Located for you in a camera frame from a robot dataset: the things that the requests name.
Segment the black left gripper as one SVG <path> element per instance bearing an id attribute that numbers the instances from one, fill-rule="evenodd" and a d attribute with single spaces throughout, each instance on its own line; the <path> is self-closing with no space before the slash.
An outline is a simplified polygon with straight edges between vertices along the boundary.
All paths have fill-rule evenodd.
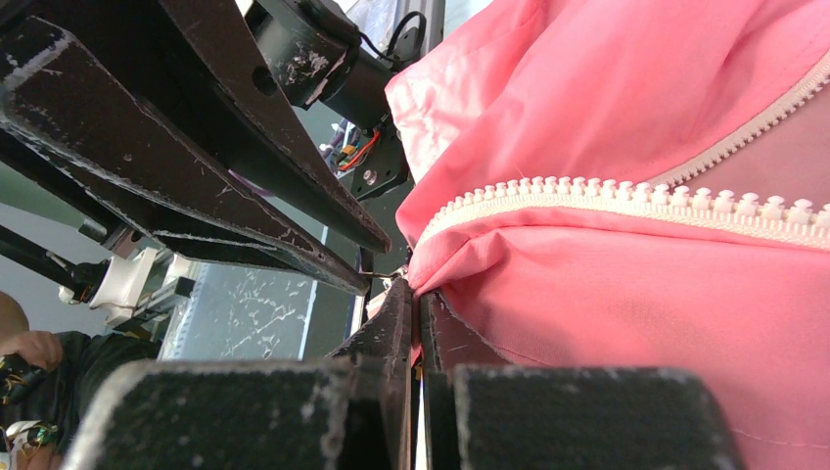
<path id="1" fill-rule="evenodd" d="M 415 16 L 405 15 L 381 44 L 336 1 L 254 1 L 246 21 L 232 1 L 160 6 L 254 141 L 252 156 L 232 151 L 220 161 L 357 245 L 388 252 L 390 236 L 357 200 L 377 198 L 409 176 L 385 88 L 415 61 Z M 321 103 L 344 120 L 321 154 L 338 177 L 351 175 L 357 200 L 289 102 L 304 110 Z"/>

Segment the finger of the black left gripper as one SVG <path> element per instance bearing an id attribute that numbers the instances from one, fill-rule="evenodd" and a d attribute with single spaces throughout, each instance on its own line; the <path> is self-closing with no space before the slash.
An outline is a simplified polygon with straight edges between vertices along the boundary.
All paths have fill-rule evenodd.
<path id="1" fill-rule="evenodd" d="M 362 294 L 348 263 L 141 103 L 68 30 L 37 17 L 1 36 L 1 130 L 13 163 L 55 173 L 189 259 L 292 271 Z"/>

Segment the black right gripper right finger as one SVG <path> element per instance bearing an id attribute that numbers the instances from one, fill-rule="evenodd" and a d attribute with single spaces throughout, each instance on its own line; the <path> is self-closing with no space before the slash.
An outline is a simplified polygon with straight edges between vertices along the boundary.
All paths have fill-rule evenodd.
<path id="1" fill-rule="evenodd" d="M 437 292 L 420 301 L 427 469 L 742 469 L 706 384 L 671 367 L 509 361 Z"/>

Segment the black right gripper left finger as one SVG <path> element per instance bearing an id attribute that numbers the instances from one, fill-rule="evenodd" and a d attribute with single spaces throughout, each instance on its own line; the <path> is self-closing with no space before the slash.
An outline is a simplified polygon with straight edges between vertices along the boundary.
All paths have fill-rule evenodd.
<path id="1" fill-rule="evenodd" d="M 67 469 L 407 469 L 412 292 L 306 361 L 136 361 L 98 391 Z"/>

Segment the silver zipper slider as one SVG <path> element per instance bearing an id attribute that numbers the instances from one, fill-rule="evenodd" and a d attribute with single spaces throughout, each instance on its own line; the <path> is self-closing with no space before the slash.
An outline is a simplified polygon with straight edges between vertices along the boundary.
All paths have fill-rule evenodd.
<path id="1" fill-rule="evenodd" d="M 368 279 L 380 279 L 385 285 L 389 286 L 395 279 L 407 279 L 408 273 L 409 266 L 405 264 L 390 273 L 365 271 L 361 272 L 360 275 Z"/>

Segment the pink zip-up jacket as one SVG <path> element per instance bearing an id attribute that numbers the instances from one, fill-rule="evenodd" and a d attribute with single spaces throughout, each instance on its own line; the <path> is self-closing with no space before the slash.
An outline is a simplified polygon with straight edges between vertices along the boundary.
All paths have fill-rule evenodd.
<path id="1" fill-rule="evenodd" d="M 829 5 L 495 1 L 386 88 L 396 214 L 527 365 L 703 379 L 752 469 L 829 465 Z"/>

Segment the operator hand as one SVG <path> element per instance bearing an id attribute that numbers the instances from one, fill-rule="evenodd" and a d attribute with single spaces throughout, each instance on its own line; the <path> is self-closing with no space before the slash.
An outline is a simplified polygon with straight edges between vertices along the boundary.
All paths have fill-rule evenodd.
<path id="1" fill-rule="evenodd" d="M 29 364 L 52 371 L 63 360 L 64 349 L 55 334 L 30 330 L 23 308 L 2 292 L 1 354 L 18 354 Z"/>

